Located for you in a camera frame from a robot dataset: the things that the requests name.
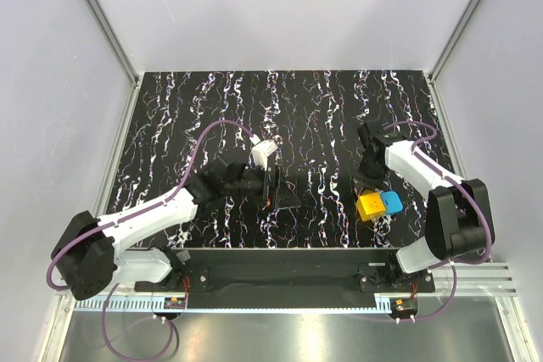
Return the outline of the yellow socket cube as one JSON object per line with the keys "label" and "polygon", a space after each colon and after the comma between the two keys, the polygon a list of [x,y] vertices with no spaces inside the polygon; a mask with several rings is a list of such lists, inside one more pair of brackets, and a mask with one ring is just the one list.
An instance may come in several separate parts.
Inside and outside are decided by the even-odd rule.
{"label": "yellow socket cube", "polygon": [[378,192],[360,195],[356,200],[356,209],[364,222],[379,218],[386,212],[385,205]]}

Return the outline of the blue folding extension socket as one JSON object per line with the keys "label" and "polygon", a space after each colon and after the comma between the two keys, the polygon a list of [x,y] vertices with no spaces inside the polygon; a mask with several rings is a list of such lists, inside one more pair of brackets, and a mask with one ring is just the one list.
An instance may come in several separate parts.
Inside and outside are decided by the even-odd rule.
{"label": "blue folding extension socket", "polygon": [[397,192],[387,191],[381,192],[380,198],[384,206],[384,215],[392,216],[399,214],[403,211],[404,205],[400,199],[400,196]]}

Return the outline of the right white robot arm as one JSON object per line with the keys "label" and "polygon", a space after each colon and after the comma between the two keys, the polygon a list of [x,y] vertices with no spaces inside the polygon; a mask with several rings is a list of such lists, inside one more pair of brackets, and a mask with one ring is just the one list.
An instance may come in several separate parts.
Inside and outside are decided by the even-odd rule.
{"label": "right white robot arm", "polygon": [[371,278],[375,286],[404,291],[448,261],[479,265],[495,242],[487,186],[448,171],[420,149],[425,140],[410,141],[400,124],[366,121],[357,134],[363,154],[355,177],[355,206],[361,220],[393,214],[384,197],[389,172],[407,181],[426,200],[424,234],[398,249]]}

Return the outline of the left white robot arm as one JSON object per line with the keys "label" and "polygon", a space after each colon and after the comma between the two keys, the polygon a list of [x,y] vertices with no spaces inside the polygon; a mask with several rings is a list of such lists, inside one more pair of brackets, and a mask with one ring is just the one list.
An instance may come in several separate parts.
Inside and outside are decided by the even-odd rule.
{"label": "left white robot arm", "polygon": [[51,253],[46,282],[86,300],[112,285],[154,284],[165,291],[183,286],[188,262],[167,248],[136,251],[133,245],[164,229],[212,212],[226,198],[253,198],[270,209],[301,205],[274,164],[249,167],[221,158],[207,164],[180,188],[124,212],[75,215]]}

